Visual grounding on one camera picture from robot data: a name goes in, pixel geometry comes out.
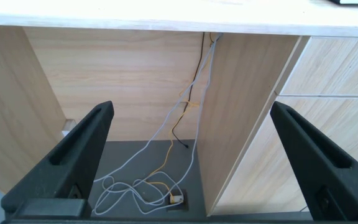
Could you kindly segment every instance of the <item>black cable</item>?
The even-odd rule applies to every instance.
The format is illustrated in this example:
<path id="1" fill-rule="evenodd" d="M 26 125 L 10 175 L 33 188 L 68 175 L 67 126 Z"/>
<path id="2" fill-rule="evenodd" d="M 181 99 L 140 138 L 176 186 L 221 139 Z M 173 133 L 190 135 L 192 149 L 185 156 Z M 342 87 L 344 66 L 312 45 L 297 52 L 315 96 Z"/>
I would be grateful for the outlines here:
<path id="1" fill-rule="evenodd" d="M 197 77 L 197 72 L 198 72 L 198 69 L 199 69 L 199 67 L 200 67 L 200 63 L 201 63 L 201 59 L 203 58 L 203 50 L 204 50 L 204 37 L 205 37 L 205 32 L 203 32 L 203 40 L 201 41 L 201 52 L 200 52 L 200 59 L 198 60 L 198 65 L 197 65 L 197 69 L 196 69 L 196 72 L 195 72 L 195 74 L 194 74 L 194 77 L 193 77 L 193 81 L 194 80 L 196 80 L 196 77 Z M 191 98 L 191 91 L 193 90 L 193 85 L 190 87 L 190 92 L 189 92 L 189 99 L 188 99 L 188 101 L 190 102 L 190 98 Z M 189 105 L 189 103 L 188 102 L 186 102 L 186 105 L 185 105 L 185 108 L 183 109 L 183 112 L 185 112 L 186 111 L 186 109 L 187 109 L 187 106 Z M 174 132 L 174 130 L 175 130 L 175 127 L 176 126 L 178 126 L 178 124 L 179 124 L 179 122 L 180 122 L 180 120 L 181 120 L 181 118 L 182 118 L 183 116 L 181 116 L 180 118 L 179 118 L 179 121 L 176 123 L 176 125 L 172 128 L 172 134 L 174 135 L 174 137 L 180 142 L 180 144 L 182 144 L 183 146 L 185 146 L 186 148 L 189 148 L 189 145 L 187 145 L 187 144 L 185 144 L 185 143 L 183 143 L 181 140 L 179 140 L 179 138 L 177 137 L 177 135 L 175 134 L 175 132 Z"/>
<path id="2" fill-rule="evenodd" d="M 212 40 L 211 35 L 212 35 L 212 33 L 210 32 L 210 33 L 209 33 L 209 40 L 211 41 L 211 44 L 210 44 L 209 46 L 211 46 L 211 45 L 214 43 L 214 41 Z"/>

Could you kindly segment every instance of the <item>desk drawer cabinet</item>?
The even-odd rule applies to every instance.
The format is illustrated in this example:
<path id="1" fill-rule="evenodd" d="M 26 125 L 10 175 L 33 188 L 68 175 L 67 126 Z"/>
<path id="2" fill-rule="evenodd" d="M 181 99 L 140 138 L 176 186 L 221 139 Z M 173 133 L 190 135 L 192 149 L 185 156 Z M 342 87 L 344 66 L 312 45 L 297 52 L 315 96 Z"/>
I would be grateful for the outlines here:
<path id="1" fill-rule="evenodd" d="M 311 37 L 280 95 L 358 95 L 358 38 Z"/>
<path id="2" fill-rule="evenodd" d="M 358 99 L 279 96 L 358 160 Z M 268 114 L 220 198 L 214 215 L 295 212 L 306 207 Z"/>

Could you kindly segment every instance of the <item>wood grain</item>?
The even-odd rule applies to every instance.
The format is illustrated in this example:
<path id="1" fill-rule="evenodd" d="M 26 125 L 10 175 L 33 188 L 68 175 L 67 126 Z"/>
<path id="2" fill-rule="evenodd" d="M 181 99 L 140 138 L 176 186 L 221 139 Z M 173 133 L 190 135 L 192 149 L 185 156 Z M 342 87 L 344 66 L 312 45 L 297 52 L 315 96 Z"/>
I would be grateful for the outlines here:
<path id="1" fill-rule="evenodd" d="M 358 95 L 358 38 L 312 37 L 281 95 Z"/>
<path id="2" fill-rule="evenodd" d="M 192 81 L 200 57 L 202 33 L 138 30 L 25 28 L 65 116 L 80 120 L 98 103 L 111 100 L 115 115 L 109 141 L 149 140 Z M 209 49 L 208 34 L 204 54 Z M 206 67 L 193 89 L 200 101 Z M 157 139 L 183 112 L 170 117 Z M 175 129 L 194 139 L 198 108 Z"/>
<path id="3" fill-rule="evenodd" d="M 358 160 L 358 98 L 278 97 Z M 214 215 L 295 212 L 306 206 L 270 115 L 267 115 Z"/>
<path id="4" fill-rule="evenodd" d="M 0 190 L 62 138 L 63 111 L 20 27 L 0 27 Z"/>
<path id="5" fill-rule="evenodd" d="M 0 25 L 358 37 L 358 6 L 328 0 L 0 0 Z"/>
<path id="6" fill-rule="evenodd" d="M 236 169 L 297 41 L 295 36 L 238 34 L 219 40 L 198 144 L 208 214 Z"/>

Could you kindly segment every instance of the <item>cable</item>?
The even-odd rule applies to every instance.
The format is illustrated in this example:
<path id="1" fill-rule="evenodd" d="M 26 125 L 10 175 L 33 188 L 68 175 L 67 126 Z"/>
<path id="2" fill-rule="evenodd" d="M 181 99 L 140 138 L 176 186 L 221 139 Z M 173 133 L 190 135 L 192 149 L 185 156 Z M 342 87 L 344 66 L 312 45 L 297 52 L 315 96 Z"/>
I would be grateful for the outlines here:
<path id="1" fill-rule="evenodd" d="M 210 45 L 209 45 L 209 46 L 211 46 L 211 45 L 214 43 L 214 41 L 212 40 L 211 35 L 212 35 L 212 33 L 211 33 L 211 32 L 209 32 L 209 40 L 211 41 L 211 43 L 210 43 Z"/>
<path id="2" fill-rule="evenodd" d="M 163 209 L 163 208 L 167 208 L 167 207 L 172 207 L 172 206 L 176 206 L 178 204 L 181 204 L 181 202 L 179 203 L 175 203 L 175 204 L 171 204 L 171 205 L 165 205 L 165 206 L 161 206 L 161 207 L 157 207 L 157 208 L 154 208 L 154 209 L 151 209 L 149 210 L 148 212 L 145 212 L 143 211 L 140 206 L 139 206 L 139 203 L 138 201 L 136 200 L 136 198 L 138 198 L 140 201 L 142 201 L 145 205 L 153 205 L 153 206 L 159 206 L 159 205 L 162 205 L 164 203 L 164 199 L 165 197 L 171 193 L 172 189 L 173 188 L 178 188 L 178 190 L 180 191 L 181 195 L 183 196 L 183 192 L 181 191 L 181 189 L 178 187 L 178 184 L 180 182 L 183 181 L 183 179 L 187 176 L 187 174 L 189 173 L 192 165 L 193 165 L 193 162 L 194 162 L 194 156 L 195 156 L 195 148 L 196 148 L 196 143 L 197 143 L 197 140 L 198 140 L 198 133 L 199 133 L 199 130 L 200 130 L 200 118 L 201 118 L 201 114 L 202 114 L 202 110 L 203 110 L 203 103 L 204 103 L 204 99 L 205 99 L 205 94 L 206 94 L 206 91 L 209 87 L 209 84 L 211 83 L 211 69 L 212 69 L 212 64 L 213 64 L 213 58 L 214 58 L 214 52 L 215 52 L 215 46 L 216 46 L 216 41 L 220 38 L 221 35 L 218 35 L 218 37 L 216 38 L 214 44 L 211 46 L 211 48 L 209 49 L 208 51 L 208 54 L 207 54 L 207 57 L 204 59 L 203 61 L 203 64 L 201 66 L 201 68 L 198 70 L 198 74 L 195 78 L 195 80 L 190 84 L 190 86 L 194 85 L 194 83 L 198 80 L 199 76 L 200 76 L 200 71 L 202 70 L 202 68 L 205 66 L 205 63 L 206 63 L 206 59 L 208 58 L 208 55 L 211 54 L 211 63 L 209 65 L 209 75 L 208 75 L 208 83 L 203 91 L 203 94 L 202 94 L 202 97 L 201 97 L 201 102 L 200 102 L 200 110 L 198 112 L 198 118 L 197 118 L 197 129 L 196 129 L 196 136 L 195 136 L 195 142 L 194 142 L 194 145 L 193 145 L 193 149 L 192 149 L 192 152 L 191 152 L 191 161 L 190 161 L 190 165 L 188 166 L 185 174 L 183 174 L 183 177 L 178 181 L 178 182 L 175 182 L 168 174 L 166 174 L 165 172 L 162 172 L 162 171 L 157 171 L 157 172 L 154 172 L 153 174 L 147 176 L 146 178 L 144 179 L 137 179 L 135 180 L 132 185 L 129 185 L 127 183 L 124 183 L 124 182 L 115 182 L 114 181 L 114 177 L 111 176 L 111 174 L 119 171 L 120 169 L 122 169 L 126 164 L 128 164 L 136 155 L 138 155 L 139 153 L 141 153 L 150 143 L 150 141 L 152 141 L 156 135 L 161 131 L 161 129 L 163 128 L 163 126 L 165 125 L 165 123 L 167 122 L 167 119 L 169 118 L 171 112 L 176 109 L 178 107 L 178 105 L 180 104 L 180 102 L 182 101 L 182 98 L 183 96 L 181 96 L 179 98 L 179 100 L 177 101 L 176 105 L 168 112 L 167 116 L 165 117 L 165 120 L 163 122 L 163 124 L 161 125 L 161 127 L 157 130 L 157 132 L 152 136 L 152 138 L 147 142 L 147 144 L 141 149 L 139 150 L 137 153 L 135 153 L 131 158 L 129 158 L 122 166 L 120 166 L 119 168 L 113 170 L 112 172 L 110 172 L 109 174 L 103 176 L 102 178 L 99 178 L 99 179 L 96 179 L 94 180 L 94 182 L 98 182 L 100 180 L 103 180 L 102 181 L 102 187 L 104 189 L 104 191 L 101 193 L 101 195 L 99 196 L 96 204 L 95 204 L 95 207 L 93 209 L 93 212 L 97 215 L 102 215 L 102 214 L 105 214 L 107 213 L 108 211 L 110 211 L 110 209 L 112 209 L 114 206 L 116 206 L 118 204 L 118 202 L 123 198 L 123 196 L 128 193 L 128 192 L 132 192 L 132 197 L 135 201 L 135 204 L 137 206 L 137 208 L 139 209 L 139 211 L 143 214 L 149 214 L 149 213 L 152 213 L 156 210 L 160 210 L 160 209 Z M 167 176 L 173 183 L 174 185 L 171 187 L 171 189 L 164 195 L 161 190 L 159 190 L 158 188 L 156 188 L 156 186 L 152 185 L 151 183 L 148 183 L 146 180 L 152 176 L 155 176 L 155 175 L 158 175 L 158 174 L 163 174 L 165 176 Z M 105 181 L 108 180 L 108 179 L 111 179 L 112 180 L 112 184 L 108 187 L 105 186 Z M 136 191 L 135 187 L 137 187 L 138 185 L 140 184 L 147 184 L 151 187 L 153 187 L 158 193 L 160 193 L 161 197 L 157 200 L 154 200 L 152 202 L 147 202 L 145 201 L 141 194 L 138 193 L 138 191 Z M 116 185 L 123 185 L 123 186 L 126 186 L 127 188 L 126 189 L 123 189 L 123 190 L 113 190 L 114 187 Z M 97 209 L 98 207 L 105 201 L 105 199 L 107 198 L 107 196 L 109 194 L 116 194 L 116 193 L 122 193 L 121 196 L 117 199 L 116 202 L 114 202 L 109 208 L 107 208 L 105 211 L 102 211 L 102 212 L 98 212 Z"/>
<path id="3" fill-rule="evenodd" d="M 205 32 L 203 32 L 203 39 L 201 40 L 200 59 L 198 60 L 198 64 L 197 64 L 196 72 L 195 72 L 194 77 L 193 77 L 193 81 L 196 79 L 197 72 L 198 72 L 198 68 L 200 67 L 201 59 L 203 58 L 204 38 L 205 38 Z M 186 111 L 188 102 L 190 102 L 190 99 L 191 99 L 191 91 L 192 91 L 192 90 L 193 90 L 193 85 L 190 87 L 189 99 L 188 99 L 187 102 L 186 102 L 186 105 L 185 105 L 185 108 L 183 109 L 183 112 Z M 176 125 L 174 125 L 174 127 L 173 127 L 173 129 L 172 129 L 172 134 L 173 134 L 174 137 L 180 142 L 180 144 L 182 144 L 183 146 L 185 146 L 185 147 L 188 149 L 188 148 L 189 148 L 189 145 L 187 145 L 187 144 L 183 143 L 181 140 L 179 140 L 178 136 L 175 134 L 175 127 L 178 125 L 179 122 L 177 122 Z"/>
<path id="4" fill-rule="evenodd" d="M 185 115 L 187 113 L 188 110 L 185 110 L 179 117 L 178 121 L 175 123 L 175 125 L 177 125 L 180 121 L 180 118 L 183 117 L 183 115 Z M 171 128 L 171 130 L 169 131 L 168 135 L 170 135 L 170 133 L 172 133 L 173 131 L 173 128 Z M 160 169 L 162 169 L 165 164 L 167 163 L 167 160 L 168 160 L 168 156 L 169 156 L 169 153 L 171 152 L 171 149 L 172 149 L 172 146 L 173 146 L 173 141 L 172 141 L 172 138 L 170 137 L 170 140 L 171 140 L 171 146 L 169 147 L 168 151 L 167 151 L 167 155 L 165 156 L 165 160 L 164 160 L 164 163 L 159 167 L 157 168 L 155 171 L 151 172 L 150 175 L 154 174 L 155 172 L 159 171 Z"/>

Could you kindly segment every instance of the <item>yellow cable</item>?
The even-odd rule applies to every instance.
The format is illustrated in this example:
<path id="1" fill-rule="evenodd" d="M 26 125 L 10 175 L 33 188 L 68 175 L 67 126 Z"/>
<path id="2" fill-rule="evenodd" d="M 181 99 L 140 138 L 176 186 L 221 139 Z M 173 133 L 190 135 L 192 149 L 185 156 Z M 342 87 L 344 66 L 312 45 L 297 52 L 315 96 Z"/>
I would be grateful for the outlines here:
<path id="1" fill-rule="evenodd" d="M 199 105 L 200 105 L 199 103 L 192 103 L 192 102 L 189 102 L 189 101 L 187 101 L 187 103 L 190 105 L 190 107 L 189 107 L 187 110 L 185 110 L 185 111 L 180 115 L 180 117 L 178 118 L 178 120 L 176 121 L 176 123 L 173 125 L 173 127 L 175 127 L 175 126 L 179 123 L 180 119 L 187 113 L 187 111 L 190 110 L 191 107 L 193 107 L 193 106 L 199 106 Z M 169 153 L 170 153 L 170 151 L 171 151 L 171 149 L 172 149 L 172 147 L 173 147 L 173 138 L 172 138 L 173 127 L 171 128 L 170 132 L 168 133 L 169 138 L 170 138 L 170 141 L 171 141 L 171 145 L 170 145 L 170 147 L 169 147 L 169 149 L 168 149 L 167 155 L 165 156 L 164 163 L 163 163 L 158 169 L 156 169 L 156 170 L 153 171 L 151 174 L 149 174 L 149 176 L 151 176 L 152 174 L 154 174 L 154 173 L 156 173 L 157 171 L 159 171 L 160 169 L 162 169 L 162 168 L 165 166 L 165 164 L 167 163 Z M 149 184 L 162 184 L 162 185 L 164 185 L 164 186 L 167 188 L 167 190 L 169 191 L 169 187 L 168 187 L 166 184 L 164 184 L 163 182 L 148 182 L 148 183 L 149 183 Z"/>
<path id="2" fill-rule="evenodd" d="M 169 191 L 169 187 L 166 185 L 166 184 L 164 184 L 163 182 L 148 182 L 149 184 L 162 184 L 162 185 L 164 185 L 166 188 L 167 188 L 167 190 Z"/>

